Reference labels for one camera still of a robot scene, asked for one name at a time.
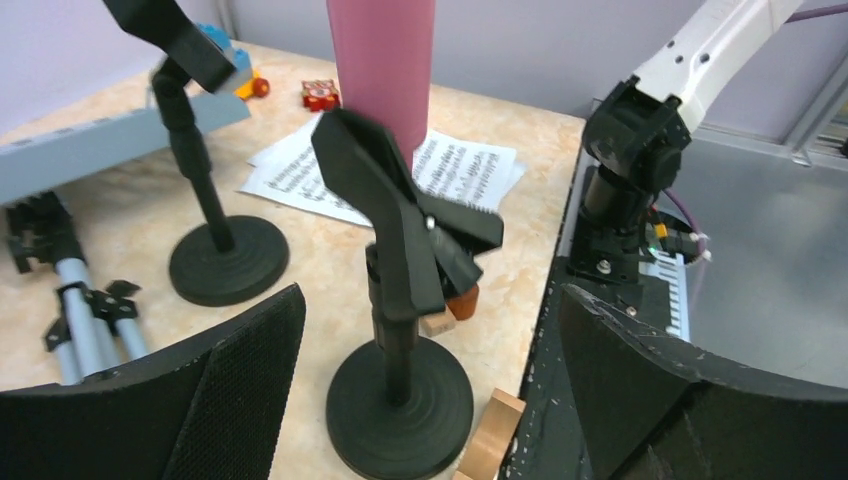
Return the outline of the pink microphone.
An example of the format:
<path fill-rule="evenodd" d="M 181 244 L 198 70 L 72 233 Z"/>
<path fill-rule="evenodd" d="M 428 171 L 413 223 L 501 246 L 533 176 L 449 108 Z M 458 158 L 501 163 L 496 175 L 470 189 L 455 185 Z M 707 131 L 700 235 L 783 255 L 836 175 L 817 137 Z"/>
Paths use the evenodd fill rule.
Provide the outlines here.
<path fill-rule="evenodd" d="M 326 3 L 342 105 L 388 128 L 408 168 L 429 116 L 436 3 Z"/>

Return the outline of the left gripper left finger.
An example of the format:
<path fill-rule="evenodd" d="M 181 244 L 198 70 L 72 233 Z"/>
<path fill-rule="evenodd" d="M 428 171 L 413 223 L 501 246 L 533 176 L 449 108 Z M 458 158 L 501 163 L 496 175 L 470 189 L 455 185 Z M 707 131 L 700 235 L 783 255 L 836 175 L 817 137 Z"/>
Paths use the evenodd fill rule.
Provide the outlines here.
<path fill-rule="evenodd" d="M 290 285 L 138 360 L 1 395 L 5 479 L 265 479 L 298 358 Z"/>

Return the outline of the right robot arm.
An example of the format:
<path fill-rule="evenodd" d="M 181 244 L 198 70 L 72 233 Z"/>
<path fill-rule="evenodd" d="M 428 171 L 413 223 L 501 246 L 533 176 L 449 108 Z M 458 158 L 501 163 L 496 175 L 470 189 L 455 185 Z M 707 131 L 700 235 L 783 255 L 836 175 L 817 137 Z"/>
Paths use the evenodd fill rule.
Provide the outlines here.
<path fill-rule="evenodd" d="M 798 1 L 705 1 L 585 124 L 597 161 L 581 199 L 569 258 L 578 276 L 635 284 L 651 204 L 675 181 L 682 153 L 739 70 L 800 8 Z"/>

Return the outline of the black round microphone stand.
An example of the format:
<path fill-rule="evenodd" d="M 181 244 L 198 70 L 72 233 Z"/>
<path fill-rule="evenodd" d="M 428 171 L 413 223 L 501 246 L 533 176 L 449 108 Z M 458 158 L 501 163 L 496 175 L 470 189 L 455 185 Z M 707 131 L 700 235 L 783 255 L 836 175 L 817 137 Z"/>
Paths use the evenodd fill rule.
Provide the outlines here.
<path fill-rule="evenodd" d="M 228 306 L 256 297 L 284 273 L 288 242 L 265 219 L 224 213 L 208 150 L 185 91 L 189 82 L 207 93 L 228 91 L 239 82 L 241 68 L 233 54 L 174 1 L 108 1 L 105 5 L 124 32 L 165 55 L 150 84 L 179 171 L 190 182 L 205 218 L 170 256 L 172 286 L 183 299 L 200 306 Z"/>

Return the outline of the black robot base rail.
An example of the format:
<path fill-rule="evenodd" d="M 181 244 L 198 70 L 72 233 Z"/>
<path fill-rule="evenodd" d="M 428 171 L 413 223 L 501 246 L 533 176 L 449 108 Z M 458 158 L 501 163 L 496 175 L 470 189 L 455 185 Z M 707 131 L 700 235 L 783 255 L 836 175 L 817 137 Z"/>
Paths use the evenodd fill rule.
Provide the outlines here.
<path fill-rule="evenodd" d="M 649 365 L 630 335 L 655 331 L 608 305 L 603 288 L 569 267 L 579 204 L 594 170 L 594 160 L 581 153 L 520 387 L 527 407 L 501 479 L 655 476 L 637 463 L 668 410 L 645 411 L 648 401 L 628 399 L 613 377 L 646 378 Z"/>

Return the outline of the black stand of pink microphone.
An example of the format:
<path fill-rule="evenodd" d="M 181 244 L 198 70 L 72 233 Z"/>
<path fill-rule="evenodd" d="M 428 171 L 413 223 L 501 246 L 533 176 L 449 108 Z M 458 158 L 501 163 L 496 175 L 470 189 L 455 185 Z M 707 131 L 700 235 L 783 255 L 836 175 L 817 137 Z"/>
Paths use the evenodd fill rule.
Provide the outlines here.
<path fill-rule="evenodd" d="M 365 250 L 374 337 L 331 381 L 331 443 L 364 478 L 430 479 L 462 451 L 474 400 L 458 359 L 419 322 L 477 285 L 476 257 L 500 248 L 503 220 L 423 192 L 394 135 L 350 109 L 323 114 L 311 142 L 325 186 L 375 234 Z"/>

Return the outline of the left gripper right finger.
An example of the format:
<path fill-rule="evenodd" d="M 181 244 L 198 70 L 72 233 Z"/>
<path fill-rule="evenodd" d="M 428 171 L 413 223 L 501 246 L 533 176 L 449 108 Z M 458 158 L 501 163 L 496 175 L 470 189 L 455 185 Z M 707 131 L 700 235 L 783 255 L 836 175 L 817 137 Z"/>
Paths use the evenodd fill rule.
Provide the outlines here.
<path fill-rule="evenodd" d="M 845 389 L 756 369 L 653 329 L 630 335 L 649 365 L 646 378 L 613 376 L 628 399 L 648 401 L 645 411 L 668 410 L 637 463 L 642 472 L 652 479 L 846 477 Z"/>

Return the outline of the light blue music stand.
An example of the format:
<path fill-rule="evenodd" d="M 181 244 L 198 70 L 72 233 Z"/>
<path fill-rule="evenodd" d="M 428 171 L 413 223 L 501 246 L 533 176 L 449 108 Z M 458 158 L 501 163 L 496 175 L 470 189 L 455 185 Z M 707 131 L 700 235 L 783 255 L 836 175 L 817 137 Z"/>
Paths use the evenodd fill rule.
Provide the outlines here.
<path fill-rule="evenodd" d="M 223 319 L 172 289 L 167 273 L 179 238 L 201 221 L 189 183 L 173 155 L 156 151 L 68 183 L 58 190 L 73 216 L 97 285 L 126 279 L 138 297 L 146 338 L 167 346 Z M 41 336 L 55 318 L 56 276 L 48 266 L 21 275 L 1 252 L 1 387 L 24 388 L 60 379 Z"/>

